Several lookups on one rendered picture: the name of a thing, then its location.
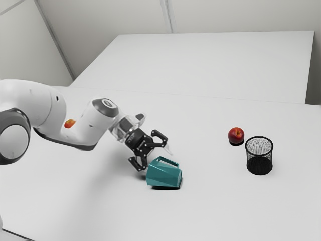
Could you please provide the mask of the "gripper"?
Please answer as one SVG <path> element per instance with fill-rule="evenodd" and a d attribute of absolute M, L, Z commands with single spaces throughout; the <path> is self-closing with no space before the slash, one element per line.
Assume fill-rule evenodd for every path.
<path fill-rule="evenodd" d="M 134 156 L 129 157 L 129 162 L 137 171 L 145 170 L 148 167 L 147 155 L 153 148 L 163 148 L 167 153 L 172 155 L 168 144 L 168 138 L 160 131 L 154 129 L 151 136 L 147 135 L 142 129 L 135 129 L 125 140 L 125 144 L 134 152 Z"/>

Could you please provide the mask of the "teal faceted mug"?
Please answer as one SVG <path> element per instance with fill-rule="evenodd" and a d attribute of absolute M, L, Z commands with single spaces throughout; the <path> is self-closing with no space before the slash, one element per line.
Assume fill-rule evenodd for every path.
<path fill-rule="evenodd" d="M 182 170 L 179 163 L 162 156 L 153 159 L 147 169 L 146 183 L 149 186 L 180 188 Z"/>

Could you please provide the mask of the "red apple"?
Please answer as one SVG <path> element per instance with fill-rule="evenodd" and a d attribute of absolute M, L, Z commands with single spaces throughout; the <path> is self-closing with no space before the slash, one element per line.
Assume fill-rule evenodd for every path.
<path fill-rule="evenodd" d="M 228 139 L 233 144 L 239 144 L 244 141 L 245 133 L 240 127 L 233 127 L 228 131 Z"/>

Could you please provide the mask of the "black mesh pen holder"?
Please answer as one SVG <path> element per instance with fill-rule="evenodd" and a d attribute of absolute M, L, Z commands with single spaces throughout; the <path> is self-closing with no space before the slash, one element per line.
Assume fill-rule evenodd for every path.
<path fill-rule="evenodd" d="M 264 136 L 253 136 L 245 142 L 247 170 L 254 175 L 266 175 L 272 168 L 273 142 Z"/>

